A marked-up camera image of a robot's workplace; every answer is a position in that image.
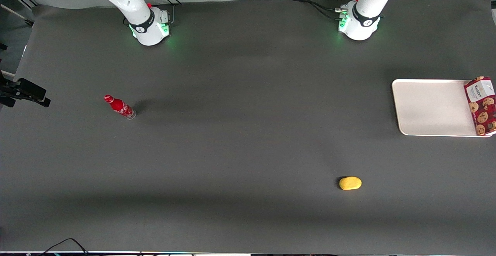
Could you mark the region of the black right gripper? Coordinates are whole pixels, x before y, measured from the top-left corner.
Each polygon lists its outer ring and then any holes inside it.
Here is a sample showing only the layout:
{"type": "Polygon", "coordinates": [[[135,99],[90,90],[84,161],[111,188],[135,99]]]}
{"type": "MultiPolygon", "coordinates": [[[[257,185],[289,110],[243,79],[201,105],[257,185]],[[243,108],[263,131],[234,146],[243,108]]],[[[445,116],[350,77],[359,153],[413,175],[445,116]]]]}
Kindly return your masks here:
{"type": "Polygon", "coordinates": [[[16,103],[16,99],[18,99],[28,100],[43,107],[49,107],[51,100],[46,98],[45,95],[46,90],[35,83],[23,78],[13,81],[6,78],[0,72],[1,105],[12,108],[16,103]]]}

